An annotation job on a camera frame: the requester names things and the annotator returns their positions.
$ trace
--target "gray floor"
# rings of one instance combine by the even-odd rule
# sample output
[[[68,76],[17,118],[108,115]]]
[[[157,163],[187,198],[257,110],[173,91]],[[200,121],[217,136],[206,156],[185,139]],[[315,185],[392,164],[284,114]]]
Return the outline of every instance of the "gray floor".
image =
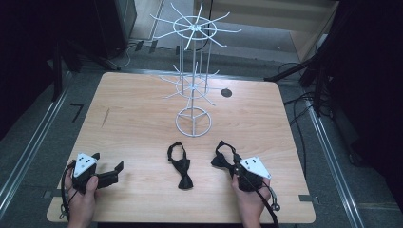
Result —
[[[168,10],[170,6],[165,1],[162,17],[172,15]],[[183,4],[183,10],[189,8]],[[226,25],[228,29],[236,29],[238,26]],[[157,26],[157,33],[163,34],[161,25]],[[242,28],[244,30],[261,30],[257,28]],[[282,66],[284,63],[297,61],[297,55],[292,50],[290,40],[281,37],[286,36],[286,31],[268,31],[275,38],[274,43],[265,42],[267,49],[259,52],[258,41],[251,41],[251,36],[244,34],[235,38],[225,38],[228,41],[228,49],[234,51],[214,52],[211,60],[211,71],[220,70],[220,77],[239,80],[262,81],[263,77],[273,76],[278,71],[283,71],[292,65]],[[139,51],[130,49],[127,53],[130,56],[130,63],[123,67],[123,72],[141,72],[140,69],[173,71],[173,64],[178,63],[178,55],[175,53],[175,39],[167,37],[158,42],[158,48],[149,53],[149,47],[143,47]],[[262,57],[243,55],[245,52],[253,53],[253,49]],[[125,65],[128,61],[125,53],[120,57],[111,60],[118,65]],[[86,116],[93,94],[96,90],[104,71],[97,65],[83,61],[85,67],[78,74],[71,75],[70,86],[61,103],[60,110],[52,120],[48,133],[43,136],[39,143],[34,157],[31,160],[29,169],[7,206],[7,210],[0,213],[0,227],[66,227],[64,223],[52,223],[46,218],[49,198],[44,198],[46,191],[52,191],[57,186],[64,166],[67,163],[69,153],[75,143],[81,125]],[[280,81],[280,91],[283,101],[291,101],[302,93],[302,88],[297,84],[299,74],[296,73],[287,79]],[[52,87],[48,88],[35,104],[20,118],[9,134],[0,142],[0,187],[4,187],[13,168],[26,150],[29,140],[35,132],[36,127],[46,115],[52,95]],[[77,107],[71,104],[84,105],[83,111],[78,119],[73,122],[77,114]],[[296,113],[300,113],[306,107],[301,101],[296,105]],[[292,121],[293,105],[285,106],[288,119]],[[341,137],[338,134],[335,124],[331,119],[322,117],[320,119],[330,139],[331,146],[335,152],[340,169],[344,174],[352,192],[358,212],[362,217],[365,227],[402,227],[402,213],[397,208],[389,189],[383,178],[371,167],[356,167],[350,164],[348,153]],[[306,155],[302,151],[301,138],[297,126],[293,124],[291,129],[295,138],[297,152],[303,164],[306,159],[306,181],[313,198],[318,198],[314,204],[317,220],[312,224],[300,224],[298,227],[350,227],[351,223],[343,205],[343,201],[337,190],[334,177],[329,168],[321,142],[314,128],[309,113],[298,119],[301,133],[306,146]],[[150,227],[137,224],[133,227]],[[280,227],[294,227],[294,224],[281,224]]]

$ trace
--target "black cable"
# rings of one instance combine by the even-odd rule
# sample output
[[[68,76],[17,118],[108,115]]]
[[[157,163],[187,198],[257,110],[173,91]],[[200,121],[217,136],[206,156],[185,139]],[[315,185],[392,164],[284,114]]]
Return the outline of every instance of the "black cable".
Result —
[[[211,0],[211,3],[210,3],[210,11],[209,11],[209,13],[208,13],[208,20],[209,20],[209,21],[211,20],[211,11],[212,11],[212,9],[213,9],[213,2],[214,2],[214,1]],[[207,27],[209,28],[209,29],[207,30],[207,36],[210,36],[210,23],[207,24]],[[203,48],[207,45],[207,43],[208,43],[208,39],[206,39],[205,42],[204,42],[204,45],[203,45],[202,47],[200,47],[199,49],[196,49],[196,51],[199,51],[199,50],[203,49]]]
[[[297,131],[300,136],[301,143],[302,143],[302,156],[303,156],[303,170],[302,171],[303,171],[303,177],[306,179],[306,148],[305,148],[305,141],[303,139],[303,135],[302,135],[299,123],[298,123],[298,119],[297,119],[296,106],[297,106],[297,101],[294,102],[293,113],[294,113],[294,120],[297,125]]]
[[[66,189],[65,189],[65,179],[66,179],[66,175],[67,172],[70,168],[73,168],[75,166],[76,161],[73,160],[65,169],[65,171],[63,172],[63,176],[62,176],[62,180],[61,180],[61,190],[62,190],[62,205],[61,205],[61,212],[62,214],[60,215],[59,219],[62,219],[64,216],[66,216],[67,220],[70,219],[70,210],[68,208],[68,204],[70,203],[71,199],[67,202],[66,200]]]

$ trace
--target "black bow tie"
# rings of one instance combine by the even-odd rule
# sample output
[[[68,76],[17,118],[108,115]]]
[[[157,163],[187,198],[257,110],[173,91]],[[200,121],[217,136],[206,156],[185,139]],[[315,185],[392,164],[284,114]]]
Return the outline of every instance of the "black bow tie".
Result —
[[[180,145],[183,150],[183,159],[179,161],[175,161],[172,159],[172,150],[175,146]],[[168,148],[168,160],[172,162],[174,165],[175,169],[179,171],[181,174],[181,182],[179,183],[178,187],[180,189],[189,189],[193,187],[193,182],[190,179],[189,175],[187,174],[187,170],[189,169],[190,166],[190,160],[186,158],[186,151],[183,148],[183,145],[181,142],[175,142]]]

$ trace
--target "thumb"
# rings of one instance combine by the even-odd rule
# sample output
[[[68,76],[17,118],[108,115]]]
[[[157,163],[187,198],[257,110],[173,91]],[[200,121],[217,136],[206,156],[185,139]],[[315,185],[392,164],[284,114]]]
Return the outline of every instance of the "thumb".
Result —
[[[86,184],[86,195],[94,196],[95,190],[98,187],[98,177],[92,176]]]

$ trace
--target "finger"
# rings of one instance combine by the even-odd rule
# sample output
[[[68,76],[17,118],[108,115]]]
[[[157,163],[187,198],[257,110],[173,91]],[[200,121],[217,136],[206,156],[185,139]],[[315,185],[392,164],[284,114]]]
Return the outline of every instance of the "finger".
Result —
[[[86,184],[86,197],[94,198],[95,190],[98,187],[98,177],[92,176]]]
[[[71,189],[71,186],[73,185],[73,181],[71,179],[71,172],[72,168],[69,168],[68,171],[66,172],[66,177],[65,177],[65,188],[67,190]]]
[[[267,186],[270,186],[270,179],[264,178],[264,179],[263,179],[263,182],[264,182]]]

